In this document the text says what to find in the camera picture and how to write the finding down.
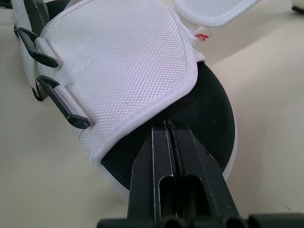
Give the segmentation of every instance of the white surface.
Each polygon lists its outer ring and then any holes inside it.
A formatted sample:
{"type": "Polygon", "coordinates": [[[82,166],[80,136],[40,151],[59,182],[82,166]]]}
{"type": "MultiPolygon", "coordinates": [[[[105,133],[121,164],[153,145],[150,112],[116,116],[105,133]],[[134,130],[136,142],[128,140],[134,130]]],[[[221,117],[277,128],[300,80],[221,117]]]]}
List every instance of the white surface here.
{"type": "MultiPolygon", "coordinates": [[[[264,0],[197,45],[236,115],[228,186],[243,216],[304,212],[304,17],[290,8],[264,0]]],[[[126,216],[126,203],[93,169],[62,114],[32,95],[11,15],[0,9],[0,227],[94,228],[101,218],[126,216]]]]}

